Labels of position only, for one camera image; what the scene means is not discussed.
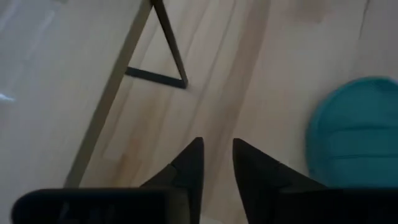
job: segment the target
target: triangular metal leg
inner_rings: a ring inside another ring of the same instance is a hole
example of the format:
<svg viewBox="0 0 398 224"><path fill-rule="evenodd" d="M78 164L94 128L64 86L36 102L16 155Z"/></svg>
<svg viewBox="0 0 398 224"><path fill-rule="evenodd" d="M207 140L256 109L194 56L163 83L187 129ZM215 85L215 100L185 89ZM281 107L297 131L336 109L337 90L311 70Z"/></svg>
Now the triangular metal leg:
<svg viewBox="0 0 398 224"><path fill-rule="evenodd" d="M163 32L166 37L166 41L169 44L170 51L172 52L175 65L177 66L181 79L169 77L167 75L161 75L158 73L148 72L132 67L128 67L125 74L156 83L173 86L176 88L186 89L188 86L187 74L185 73L180 51L177 46L177 41L175 40L175 36L169 21L169 17L166 12L166 8L164 6L164 2L163 0L152 0L151 3L155 8L157 17L159 18L160 25L162 26Z"/></svg>

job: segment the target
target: metal stand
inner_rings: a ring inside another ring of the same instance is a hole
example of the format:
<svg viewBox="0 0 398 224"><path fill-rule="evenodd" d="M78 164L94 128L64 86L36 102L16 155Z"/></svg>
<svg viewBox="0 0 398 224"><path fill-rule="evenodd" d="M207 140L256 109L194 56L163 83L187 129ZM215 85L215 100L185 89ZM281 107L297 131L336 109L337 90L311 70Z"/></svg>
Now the metal stand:
<svg viewBox="0 0 398 224"><path fill-rule="evenodd" d="M172 78L153 72L147 72L132 67L128 67L125 74L131 77L142 78L152 82L169 85L176 88L186 89L188 86L187 74L185 73L180 51L178 50L177 42L175 41L174 33L170 25L169 17L167 16L163 0L151 0L151 3L155 8L157 17L159 18L160 25L162 26L163 32L166 36L167 43L169 44L170 50L172 52L175 64L178 68L178 72L180 73L181 79Z"/></svg>

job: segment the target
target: teal plastic item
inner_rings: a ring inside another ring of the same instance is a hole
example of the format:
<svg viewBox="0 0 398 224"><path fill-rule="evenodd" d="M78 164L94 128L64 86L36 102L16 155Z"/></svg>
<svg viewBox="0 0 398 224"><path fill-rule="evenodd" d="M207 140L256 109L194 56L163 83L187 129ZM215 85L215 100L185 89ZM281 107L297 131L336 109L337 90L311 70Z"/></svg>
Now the teal plastic item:
<svg viewBox="0 0 398 224"><path fill-rule="evenodd" d="M329 187L398 187L398 84L362 78L334 91L306 133L310 177Z"/></svg>

